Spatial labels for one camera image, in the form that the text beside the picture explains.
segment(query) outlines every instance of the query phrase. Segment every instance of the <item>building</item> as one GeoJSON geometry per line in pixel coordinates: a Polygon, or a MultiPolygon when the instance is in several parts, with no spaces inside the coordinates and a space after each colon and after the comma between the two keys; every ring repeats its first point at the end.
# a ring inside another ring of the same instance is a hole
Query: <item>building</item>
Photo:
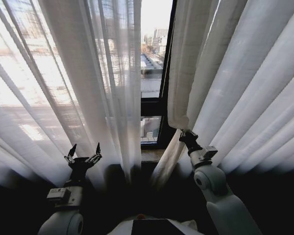
{"type": "Polygon", "coordinates": [[[168,29],[155,29],[152,39],[152,48],[155,54],[163,53],[166,50],[168,31],[168,29]]]}

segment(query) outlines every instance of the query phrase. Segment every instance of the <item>dark floor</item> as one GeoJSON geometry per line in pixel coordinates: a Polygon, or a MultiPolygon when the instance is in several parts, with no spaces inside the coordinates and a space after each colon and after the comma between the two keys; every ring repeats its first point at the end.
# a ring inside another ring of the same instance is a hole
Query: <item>dark floor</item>
{"type": "MultiPolygon", "coordinates": [[[[179,221],[195,219],[199,231],[216,234],[200,190],[192,177],[181,180],[173,174],[161,192],[152,191],[147,180],[155,162],[142,164],[141,178],[127,187],[119,166],[112,166],[108,192],[85,189],[81,213],[83,234],[106,234],[123,219],[144,213],[179,221]]],[[[294,234],[294,174],[230,175],[228,183],[246,204],[263,234],[294,234]]],[[[0,234],[37,234],[52,214],[46,200],[51,186],[23,182],[16,190],[0,187],[0,234]]]]}

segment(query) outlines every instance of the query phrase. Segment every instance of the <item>glass pane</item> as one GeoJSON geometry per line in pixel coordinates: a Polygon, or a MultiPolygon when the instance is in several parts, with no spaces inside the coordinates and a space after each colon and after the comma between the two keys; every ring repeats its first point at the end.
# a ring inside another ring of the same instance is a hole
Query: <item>glass pane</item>
{"type": "Polygon", "coordinates": [[[141,117],[141,142],[157,142],[161,116],[141,117]]]}
{"type": "Polygon", "coordinates": [[[172,0],[142,0],[141,97],[159,97],[172,0]]]}

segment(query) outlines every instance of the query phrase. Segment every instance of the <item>tall building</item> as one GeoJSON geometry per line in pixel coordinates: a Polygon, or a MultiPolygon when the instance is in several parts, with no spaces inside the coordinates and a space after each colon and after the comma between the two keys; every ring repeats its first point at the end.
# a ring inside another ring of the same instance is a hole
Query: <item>tall building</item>
{"type": "Polygon", "coordinates": [[[152,36],[146,34],[144,36],[144,42],[147,46],[152,46],[152,36]]]}
{"type": "Polygon", "coordinates": [[[152,39],[152,47],[155,54],[163,52],[163,48],[167,45],[168,29],[157,28],[154,31],[152,39]]]}

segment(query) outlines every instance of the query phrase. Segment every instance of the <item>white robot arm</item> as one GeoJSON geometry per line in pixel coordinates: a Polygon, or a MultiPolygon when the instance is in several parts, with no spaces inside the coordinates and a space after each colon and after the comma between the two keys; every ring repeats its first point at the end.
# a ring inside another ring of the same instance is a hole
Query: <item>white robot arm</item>
{"type": "Polygon", "coordinates": [[[201,147],[192,131],[182,130],[180,141],[188,148],[194,170],[194,180],[207,200],[208,212],[220,235],[261,235],[244,203],[226,183],[225,173],[211,165],[217,153],[213,146],[201,147]]]}

